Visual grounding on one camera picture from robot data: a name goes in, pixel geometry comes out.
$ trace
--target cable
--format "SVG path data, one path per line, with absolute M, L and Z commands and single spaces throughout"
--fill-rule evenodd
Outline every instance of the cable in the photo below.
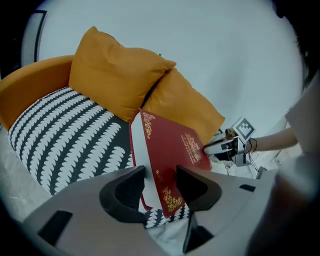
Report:
M 259 169 L 258 169 L 255 161 L 252 159 L 250 153 L 249 153 L 248 155 L 249 155 L 249 160 L 250 160 L 251 165 L 253 166 L 253 168 L 254 168 L 254 169 L 257 171 L 257 173 L 258 173 L 258 172 L 259 172 Z
M 253 152 L 256 152 L 257 147 L 258 147 L 258 143 L 257 143 L 257 140 L 256 140 L 255 138 L 252 138 L 252 139 L 255 141 L 255 149 L 254 149 Z
M 248 150 L 248 152 L 250 153 L 250 151 L 252 150 L 252 144 L 251 144 L 251 141 L 250 141 L 251 139 L 249 139 L 249 143 L 250 143 L 250 150 Z

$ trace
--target red book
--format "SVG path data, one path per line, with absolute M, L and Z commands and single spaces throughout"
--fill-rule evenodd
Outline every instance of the red book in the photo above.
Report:
M 133 164 L 145 167 L 145 205 L 172 216 L 185 204 L 177 189 L 176 166 L 211 170 L 197 132 L 140 109 L 130 123 L 130 140 Z

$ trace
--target gray plastic surface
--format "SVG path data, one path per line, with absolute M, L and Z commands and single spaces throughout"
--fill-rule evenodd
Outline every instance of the gray plastic surface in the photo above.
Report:
M 259 180 L 199 169 L 192 171 L 218 183 L 222 196 L 210 210 L 194 213 L 197 224 L 214 237 L 188 255 L 245 255 L 250 238 L 266 209 L 277 171 L 266 171 Z M 254 186 L 254 192 L 239 188 L 242 184 Z
M 166 255 L 148 235 L 142 223 L 119 222 L 108 215 L 100 204 L 102 187 L 130 172 L 134 174 L 136 167 L 69 185 L 36 209 L 23 223 L 24 229 L 42 251 L 51 255 L 63 255 L 64 252 L 74 256 Z M 71 212 L 73 216 L 55 245 L 59 250 L 54 250 L 36 233 L 57 210 Z

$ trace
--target patterned fabric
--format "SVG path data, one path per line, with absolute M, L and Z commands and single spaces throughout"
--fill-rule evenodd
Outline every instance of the patterned fabric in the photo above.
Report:
M 69 87 L 37 100 L 8 132 L 18 158 L 42 187 L 56 194 L 67 185 L 133 166 L 129 124 Z M 147 228 L 189 217 L 186 206 L 165 219 L 145 212 Z

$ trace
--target orange pillow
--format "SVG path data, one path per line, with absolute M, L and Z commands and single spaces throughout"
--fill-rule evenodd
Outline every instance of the orange pillow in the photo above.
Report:
M 194 129 L 203 144 L 211 140 L 225 121 L 175 67 L 158 81 L 143 109 Z
M 154 83 L 176 63 L 142 48 L 125 48 L 94 26 L 71 65 L 69 87 L 129 122 Z

